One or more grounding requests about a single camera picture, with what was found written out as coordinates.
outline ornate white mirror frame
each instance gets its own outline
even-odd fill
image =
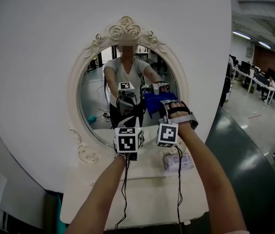
[[[88,163],[97,162],[96,153],[113,158],[115,151],[112,147],[104,144],[102,138],[91,131],[88,122],[83,120],[79,104],[79,86],[84,70],[90,61],[104,49],[123,43],[123,41],[135,42],[160,55],[173,73],[179,99],[188,104],[187,80],[181,63],[172,50],[154,36],[152,31],[141,29],[140,26],[134,24],[130,17],[122,17],[117,24],[108,27],[101,34],[97,34],[95,40],[84,48],[77,58],[68,80],[67,103],[71,120],[69,130],[73,133],[74,139],[79,145],[79,152],[84,153],[82,160]]]

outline ceiling light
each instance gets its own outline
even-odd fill
[[[238,35],[238,36],[240,36],[240,37],[244,37],[244,38],[250,40],[250,37],[245,36],[245,35],[243,35],[243,34],[241,34],[241,33],[239,33],[239,32],[233,31],[233,34]]]
[[[264,43],[264,42],[259,42],[261,45],[263,45],[264,47],[266,47],[266,48],[268,48],[268,49],[270,49],[271,47],[269,46],[269,45],[267,45],[266,43]]]

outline velcro strap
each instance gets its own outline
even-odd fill
[[[174,107],[174,108],[168,109],[167,112],[169,116],[176,112],[188,112],[189,114],[191,113],[186,107]]]

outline dark green floor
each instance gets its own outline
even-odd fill
[[[275,233],[275,173],[254,142],[222,108],[218,108],[206,145],[233,185],[248,230],[252,234]],[[179,226],[170,224],[118,231],[120,234],[142,232],[179,233]],[[183,233],[211,233],[209,214],[191,220],[190,225],[184,226]]]

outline white sleeve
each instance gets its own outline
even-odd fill
[[[138,67],[139,67],[141,73],[144,74],[144,69],[145,69],[147,66],[150,66],[150,64],[147,63],[147,62],[145,62],[145,61],[143,61],[143,60],[138,60],[138,62],[139,62]]]
[[[116,64],[115,64],[115,61],[114,60],[109,60],[108,62],[106,62],[104,65],[103,65],[103,68],[106,68],[106,67],[111,67],[112,69],[114,69],[116,71]]]

